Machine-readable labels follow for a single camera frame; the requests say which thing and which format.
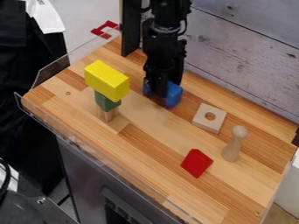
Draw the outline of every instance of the blue block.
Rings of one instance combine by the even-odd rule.
[[[148,97],[151,94],[150,85],[148,83],[143,83],[143,94]]]
[[[182,99],[183,88],[171,81],[167,83],[167,96],[164,98],[168,109],[174,108]]]

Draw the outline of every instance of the yellow block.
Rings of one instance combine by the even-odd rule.
[[[129,77],[100,60],[85,67],[84,74],[89,87],[113,102],[118,102],[129,92]]]

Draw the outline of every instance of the beige block with hole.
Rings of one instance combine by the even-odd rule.
[[[202,103],[193,117],[192,124],[218,134],[225,119],[226,112],[224,110]]]

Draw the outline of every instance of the block stack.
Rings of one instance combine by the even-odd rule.
[[[118,115],[122,98],[129,92],[129,77],[102,61],[85,67],[85,82],[94,89],[100,119],[110,122]]]

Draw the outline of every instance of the black cloth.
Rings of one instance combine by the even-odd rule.
[[[9,1],[15,2],[0,0],[0,14],[2,3]],[[0,157],[38,181],[48,194],[63,176],[58,145],[49,130],[18,108],[14,92],[28,92],[38,70],[66,54],[66,45],[62,33],[44,35],[28,15],[23,21],[24,36],[19,35],[22,19],[14,11],[10,20],[3,18],[0,15]],[[1,32],[4,27],[10,27],[10,32]],[[53,74],[69,65],[68,59],[63,62],[52,69]]]
[[[0,0],[0,46],[25,46],[25,2]]]

